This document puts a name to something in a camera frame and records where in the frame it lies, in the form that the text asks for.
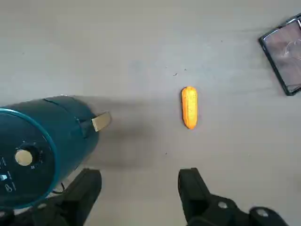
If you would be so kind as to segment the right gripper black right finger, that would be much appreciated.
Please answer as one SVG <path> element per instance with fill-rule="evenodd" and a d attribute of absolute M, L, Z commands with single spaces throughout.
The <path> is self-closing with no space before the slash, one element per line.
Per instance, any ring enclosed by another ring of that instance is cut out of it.
<path fill-rule="evenodd" d="M 284 219 L 267 207 L 242 211 L 228 198 L 209 192 L 197 168 L 181 169 L 178 192 L 188 226 L 286 226 Z"/>

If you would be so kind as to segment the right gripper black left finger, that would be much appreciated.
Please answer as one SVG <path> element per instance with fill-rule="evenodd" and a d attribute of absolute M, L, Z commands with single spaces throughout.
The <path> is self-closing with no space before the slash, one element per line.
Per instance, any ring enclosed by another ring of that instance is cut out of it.
<path fill-rule="evenodd" d="M 60 194 L 42 200 L 28 210 L 15 214 L 0 210 L 2 226 L 82 226 L 102 188 L 96 169 L 83 169 Z"/>

